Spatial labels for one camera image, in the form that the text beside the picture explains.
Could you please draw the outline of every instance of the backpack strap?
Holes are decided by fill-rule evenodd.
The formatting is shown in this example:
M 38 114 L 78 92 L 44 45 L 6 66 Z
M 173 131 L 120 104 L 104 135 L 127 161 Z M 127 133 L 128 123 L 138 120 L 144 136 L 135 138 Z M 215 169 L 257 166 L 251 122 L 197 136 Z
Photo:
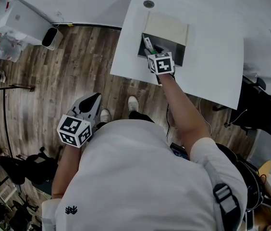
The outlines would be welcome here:
M 213 205 L 218 231 L 236 231 L 241 217 L 241 210 L 237 198 L 233 195 L 231 188 L 222 182 L 219 173 L 206 160 L 203 167 L 207 171 L 212 188 L 215 202 Z

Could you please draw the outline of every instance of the wooden floor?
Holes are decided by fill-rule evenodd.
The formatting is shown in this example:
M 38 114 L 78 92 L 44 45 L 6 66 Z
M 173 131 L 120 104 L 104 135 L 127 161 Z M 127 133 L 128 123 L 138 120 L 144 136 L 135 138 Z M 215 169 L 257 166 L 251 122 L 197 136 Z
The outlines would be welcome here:
M 127 118 L 128 97 L 136 96 L 140 112 L 149 115 L 167 131 L 167 101 L 161 87 L 110 75 L 120 31 L 98 27 L 60 27 L 60 31 L 64 40 L 58 50 L 28 46 L 17 63 L 2 61 L 0 64 L 0 70 L 3 69 L 7 76 L 7 83 L 0 86 L 36 87 L 34 92 L 6 92 L 7 126 L 13 156 L 37 154 L 41 146 L 46 148 L 47 154 L 55 156 L 61 145 L 56 127 L 62 114 L 77 98 L 93 91 L 102 93 L 102 108 L 107 108 L 114 120 Z M 199 98 L 189 97 L 198 108 Z M 9 153 L 2 100 L 0 91 L 0 150 Z M 254 139 L 248 138 L 237 126 L 225 128 L 223 124 L 229 110 L 213 112 L 213 105 L 201 101 L 201 111 L 211 123 L 213 139 L 247 157 Z M 172 141 L 180 143 L 175 128 L 171 128 L 169 134 L 169 143 Z M 0 169 L 0 179 L 4 176 Z M 23 197 L 28 194 L 31 203 L 39 206 L 49 197 L 39 193 L 28 180 L 22 189 Z

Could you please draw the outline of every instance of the strap buckle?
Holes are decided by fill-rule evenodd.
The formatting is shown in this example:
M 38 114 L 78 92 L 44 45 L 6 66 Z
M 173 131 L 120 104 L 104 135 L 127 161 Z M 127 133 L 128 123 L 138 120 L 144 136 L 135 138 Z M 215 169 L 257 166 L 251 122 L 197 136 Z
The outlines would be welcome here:
M 213 188 L 213 195 L 225 214 L 228 214 L 238 207 L 236 201 L 233 198 L 231 188 L 225 183 L 217 184 Z

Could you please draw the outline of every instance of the trash can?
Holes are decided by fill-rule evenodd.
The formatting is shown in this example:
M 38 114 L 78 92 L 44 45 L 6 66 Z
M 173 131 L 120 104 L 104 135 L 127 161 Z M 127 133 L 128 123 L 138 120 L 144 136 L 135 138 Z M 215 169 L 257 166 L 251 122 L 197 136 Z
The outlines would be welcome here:
M 42 41 L 42 45 L 53 51 L 59 47 L 62 39 L 63 34 L 56 27 L 51 27 L 47 31 Z

